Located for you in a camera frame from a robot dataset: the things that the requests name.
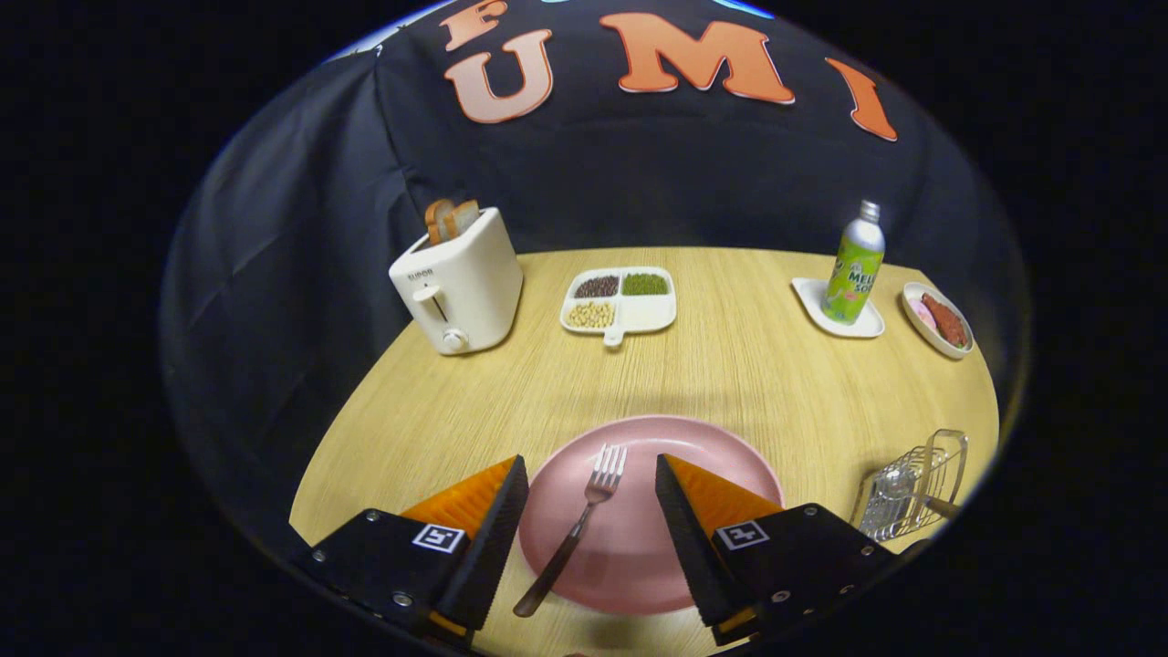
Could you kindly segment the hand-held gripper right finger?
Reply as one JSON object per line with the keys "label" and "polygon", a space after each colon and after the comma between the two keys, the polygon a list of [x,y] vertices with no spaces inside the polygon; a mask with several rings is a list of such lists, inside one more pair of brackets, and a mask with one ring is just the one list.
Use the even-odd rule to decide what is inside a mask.
{"label": "hand-held gripper right finger", "polygon": [[684,585],[719,646],[788,639],[901,566],[821,505],[784,509],[675,454],[656,458],[655,495]]}

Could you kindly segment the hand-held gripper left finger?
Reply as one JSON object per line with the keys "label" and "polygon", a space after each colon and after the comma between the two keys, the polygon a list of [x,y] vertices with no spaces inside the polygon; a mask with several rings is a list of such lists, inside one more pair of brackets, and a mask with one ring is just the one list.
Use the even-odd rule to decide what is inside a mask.
{"label": "hand-held gripper left finger", "polygon": [[399,513],[362,510],[306,548],[306,575],[413,639],[470,644],[491,611],[528,492],[515,454]]}

